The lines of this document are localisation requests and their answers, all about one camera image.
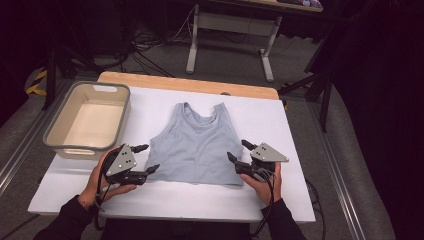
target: white tabletop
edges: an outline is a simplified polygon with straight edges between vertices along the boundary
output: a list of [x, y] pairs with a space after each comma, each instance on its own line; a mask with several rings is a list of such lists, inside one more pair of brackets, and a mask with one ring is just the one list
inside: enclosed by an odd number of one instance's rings
[[[282, 195], [295, 221], [315, 221], [311, 200], [290, 128], [279, 100], [223, 96], [131, 87], [131, 111], [123, 135], [129, 145], [150, 144], [168, 123], [176, 103], [189, 102], [202, 116], [224, 102], [240, 139], [254, 144], [266, 142], [290, 159], [282, 163]], [[144, 170], [149, 149], [135, 154], [134, 171]], [[251, 162], [245, 149], [242, 160]], [[97, 161], [55, 156], [29, 212], [58, 214], [60, 207], [79, 194]], [[255, 222], [264, 207], [248, 185], [219, 186], [181, 182], [147, 181], [143, 186], [105, 202], [105, 217]]]

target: floor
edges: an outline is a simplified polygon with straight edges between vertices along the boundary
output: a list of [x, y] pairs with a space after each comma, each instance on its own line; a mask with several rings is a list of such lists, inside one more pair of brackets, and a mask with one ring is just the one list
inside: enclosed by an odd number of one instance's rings
[[[143, 52], [143, 55], [178, 78], [279, 89], [283, 83], [295, 82], [308, 76], [303, 69], [318, 48], [318, 44], [314, 44], [311, 39], [279, 36], [270, 54], [275, 81], [268, 83], [257, 54], [266, 43], [265, 38], [204, 31], [199, 39], [195, 72], [188, 75], [185, 67], [190, 38], [188, 32], [184, 34], [187, 37], [179, 36], [179, 42], [151, 48]], [[96, 59], [97, 64], [112, 61], [114, 60]], [[114, 67], [108, 71], [124, 70], [163, 76], [157, 67], [146, 60], [142, 59], [142, 62], [143, 67], [130, 56], [122, 67]], [[79, 80], [95, 81], [96, 75], [79, 70], [73, 80], [63, 79], [58, 74], [58, 96], [66, 92], [70, 83]], [[283, 98], [287, 99], [286, 114], [305, 178], [319, 193], [321, 210], [325, 216], [325, 238], [394, 239], [390, 220], [371, 181], [349, 114], [337, 90], [332, 91], [327, 133], [323, 133], [317, 125], [319, 102], [305, 102], [303, 93], [304, 89], [299, 89]], [[25, 105], [0, 129], [1, 179], [9, 173], [9, 178], [2, 183], [0, 191], [0, 237], [34, 216], [27, 212], [28, 205], [54, 157], [54, 152], [44, 145], [42, 135], [55, 112], [55, 105], [57, 107], [59, 102], [60, 97], [47, 111], [42, 111], [44, 97], [31, 94]], [[54, 216], [37, 217], [8, 239], [31, 239], [53, 218]], [[314, 223], [299, 224], [307, 239], [323, 238], [323, 221], [319, 214], [316, 214], [316, 219]], [[82, 239], [96, 239], [99, 236], [100, 232], [90, 225]], [[260, 239], [270, 239], [266, 228], [261, 232]]]

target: gray carpet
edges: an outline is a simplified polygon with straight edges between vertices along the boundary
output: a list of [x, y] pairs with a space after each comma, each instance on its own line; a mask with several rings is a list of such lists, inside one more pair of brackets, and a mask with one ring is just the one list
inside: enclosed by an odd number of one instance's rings
[[[257, 55], [259, 48], [266, 42], [265, 38], [249, 36], [242, 43], [236, 44], [228, 41], [222, 34], [204, 32], [201, 36], [195, 72], [192, 75], [185, 73], [190, 47], [189, 39], [178, 44], [152, 48], [143, 54], [179, 78], [278, 89], [284, 82], [295, 82], [307, 76], [303, 69], [318, 47], [310, 39], [278, 37], [270, 55], [271, 67], [276, 80], [268, 83], [265, 81], [262, 64]], [[243, 37], [240, 35], [228, 36], [233, 39], [242, 39]], [[114, 60], [96, 59], [98, 64], [111, 61]], [[123, 68], [126, 72], [143, 71], [131, 57], [123, 63]], [[120, 69], [115, 67], [109, 71], [120, 71]], [[149, 68], [146, 68], [146, 71], [152, 75], [160, 75], [157, 71]], [[75, 80], [95, 81], [95, 79], [92, 72], [79, 71]], [[73, 81], [62, 78], [59, 80], [65, 83]], [[328, 133], [324, 136], [330, 142], [360, 221], [363, 235], [359, 238], [353, 236], [349, 228], [331, 175], [320, 130], [316, 128], [316, 119], [311, 114], [311, 107], [314, 108], [314, 105], [319, 107], [319, 104], [306, 103], [303, 98], [297, 96], [289, 99], [287, 117], [304, 175], [319, 192], [326, 220], [326, 239], [394, 239], [390, 220], [371, 181], [356, 141], [349, 114], [337, 91], [333, 89], [327, 124]], [[43, 104], [44, 97], [30, 95], [30, 99], [25, 105], [0, 129], [0, 167], [2, 169], [24, 139], [36, 117], [40, 113], [49, 115], [49, 111], [41, 111]], [[35, 136], [34, 144], [29, 149], [28, 155], [0, 196], [0, 215], [2, 216], [0, 218], [0, 237], [33, 216], [27, 212], [28, 205], [37, 190], [37, 182], [44, 175], [54, 156], [53, 151], [44, 146], [42, 142], [44, 131], [45, 129], [41, 129], [41, 134]], [[8, 239], [31, 239], [53, 218], [38, 217]], [[300, 224], [308, 239], [322, 238], [320, 215], [317, 214], [316, 219], [315, 223]], [[99, 236], [100, 232], [94, 230], [94, 227], [90, 225], [82, 239], [98, 239]], [[259, 239], [270, 239], [266, 228], [261, 232]]]

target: person's hand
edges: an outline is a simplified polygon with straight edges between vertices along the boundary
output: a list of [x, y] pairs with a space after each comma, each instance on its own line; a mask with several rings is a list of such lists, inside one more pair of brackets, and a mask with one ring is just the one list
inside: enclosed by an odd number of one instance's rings
[[[259, 182], [249, 175], [240, 174], [240, 177], [256, 191], [258, 198], [269, 206], [271, 201], [271, 192], [269, 190], [268, 183]], [[281, 163], [275, 163], [275, 174], [274, 174], [274, 202], [281, 199]]]
[[[78, 197], [78, 202], [81, 204], [81, 206], [84, 207], [85, 210], [88, 211], [90, 206], [94, 205], [94, 201], [96, 199], [96, 191], [97, 191], [97, 183], [99, 178], [99, 173], [102, 167], [102, 163], [104, 159], [106, 158], [107, 154], [110, 152], [106, 152], [102, 155], [102, 157], [99, 160], [99, 163], [96, 167], [94, 167], [93, 171], [90, 174], [90, 178], [88, 180], [87, 186], [82, 191], [82, 193]], [[104, 187], [107, 187], [109, 183], [106, 181], [105, 177], [102, 175], [102, 181], [101, 181], [101, 187], [100, 189], [103, 189]], [[119, 186], [114, 189], [110, 189], [106, 196], [101, 196], [101, 198], [104, 197], [104, 201], [107, 201], [111, 199], [113, 196], [120, 195], [127, 193], [129, 191], [132, 191], [137, 188], [137, 185], [124, 185]]]

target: plastic tub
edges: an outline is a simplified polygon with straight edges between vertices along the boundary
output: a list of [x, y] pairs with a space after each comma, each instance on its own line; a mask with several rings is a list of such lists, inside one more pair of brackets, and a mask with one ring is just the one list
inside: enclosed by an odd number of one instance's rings
[[75, 83], [44, 134], [44, 143], [63, 158], [98, 160], [121, 144], [130, 94], [123, 84]]

